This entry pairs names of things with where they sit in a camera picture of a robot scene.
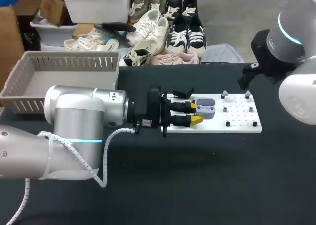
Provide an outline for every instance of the white coiled cable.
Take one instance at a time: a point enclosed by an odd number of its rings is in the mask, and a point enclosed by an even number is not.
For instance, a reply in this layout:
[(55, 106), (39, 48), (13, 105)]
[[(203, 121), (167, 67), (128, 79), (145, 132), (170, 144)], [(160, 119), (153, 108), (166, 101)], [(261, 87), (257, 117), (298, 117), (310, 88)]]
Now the white coiled cable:
[[(91, 173), (93, 178), (98, 182), (98, 184), (102, 187), (105, 188), (107, 186), (107, 154), (108, 154), (108, 147), (110, 144), (111, 139), (122, 132), (127, 132), (127, 133), (134, 133), (135, 130), (132, 128), (121, 128), (118, 130), (115, 130), (113, 133), (110, 134), (108, 139), (105, 142), (104, 145), (104, 150), (103, 150), (103, 181), (98, 177), (98, 175), (94, 172), (94, 170), (90, 167), (90, 165), (81, 157), (81, 155), (77, 152), (77, 150), (72, 147), (71, 143), (66, 142), (63, 138), (61, 138), (58, 135), (52, 134), (50, 132), (42, 131), (40, 132), (37, 136), (39, 137), (48, 137), (49, 140), (51, 140), (51, 137), (60, 142), (65, 148), (67, 148), (80, 162), (81, 164)], [(10, 219), (10, 221), (6, 225), (12, 225), (15, 220), (18, 218), (18, 216), (21, 214), (22, 210), (24, 209), (26, 202), (29, 197), (29, 191), (30, 191), (30, 179), (25, 178), (25, 192), (24, 192), (24, 197), (22, 200), (22, 203), (19, 207), (19, 209), (16, 211), (14, 216)]]

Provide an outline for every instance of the pink sneaker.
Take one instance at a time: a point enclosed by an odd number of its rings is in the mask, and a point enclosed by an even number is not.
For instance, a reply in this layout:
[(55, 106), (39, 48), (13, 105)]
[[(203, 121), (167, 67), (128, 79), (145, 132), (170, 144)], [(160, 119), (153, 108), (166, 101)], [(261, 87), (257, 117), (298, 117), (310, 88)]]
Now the pink sneaker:
[(197, 54), (171, 53), (156, 55), (150, 60), (150, 65), (175, 65), (175, 64), (198, 64)]

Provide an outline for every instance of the gray basket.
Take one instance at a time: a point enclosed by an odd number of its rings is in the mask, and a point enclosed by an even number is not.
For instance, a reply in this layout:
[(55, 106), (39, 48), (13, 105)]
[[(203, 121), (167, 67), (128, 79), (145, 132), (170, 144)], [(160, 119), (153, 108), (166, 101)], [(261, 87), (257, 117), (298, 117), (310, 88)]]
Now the gray basket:
[(11, 71), (0, 99), (14, 113), (44, 113), (53, 85), (115, 89), (118, 52), (25, 52)]

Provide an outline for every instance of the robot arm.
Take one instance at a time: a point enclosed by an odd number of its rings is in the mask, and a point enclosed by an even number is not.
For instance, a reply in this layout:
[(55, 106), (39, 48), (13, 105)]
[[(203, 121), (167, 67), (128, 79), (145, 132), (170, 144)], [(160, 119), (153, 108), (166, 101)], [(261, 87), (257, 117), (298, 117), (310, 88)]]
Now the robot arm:
[(69, 150), (56, 138), (47, 140), (0, 125), (0, 177), (89, 179), (99, 171), (104, 127), (132, 123), (135, 130), (118, 132), (138, 134), (141, 127), (189, 127), (203, 121), (201, 116), (171, 116), (171, 110), (194, 113), (196, 105), (171, 103), (166, 96), (161, 94), (160, 87), (152, 87), (147, 98), (137, 104), (125, 91), (52, 86), (45, 97), (45, 117), (54, 125), (54, 134), (73, 149)]
[(284, 79), (279, 97), (296, 119), (316, 124), (316, 0), (290, 0), (278, 16), (278, 25), (254, 37), (251, 48), (258, 63), (246, 66), (238, 81), (249, 87), (257, 74)]

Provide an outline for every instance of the black table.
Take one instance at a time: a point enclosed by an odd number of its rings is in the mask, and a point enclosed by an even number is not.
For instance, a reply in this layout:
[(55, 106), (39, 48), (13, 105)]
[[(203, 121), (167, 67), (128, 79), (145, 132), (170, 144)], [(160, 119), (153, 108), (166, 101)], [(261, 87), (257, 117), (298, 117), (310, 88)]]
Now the black table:
[[(118, 89), (135, 100), (151, 84), (195, 93), (244, 93), (244, 65), (122, 68)], [(256, 77), (260, 134), (168, 134), (142, 129), (116, 136), (109, 147), (108, 185), (93, 180), (31, 180), (16, 224), (45, 225), (314, 225), (316, 127), (292, 118), (278, 99), (279, 84)], [(6, 110), (1, 124), (31, 133), (51, 131), (43, 116)], [(104, 138), (111, 130), (104, 131)], [(15, 213), (23, 180), (0, 180), (0, 224)]]

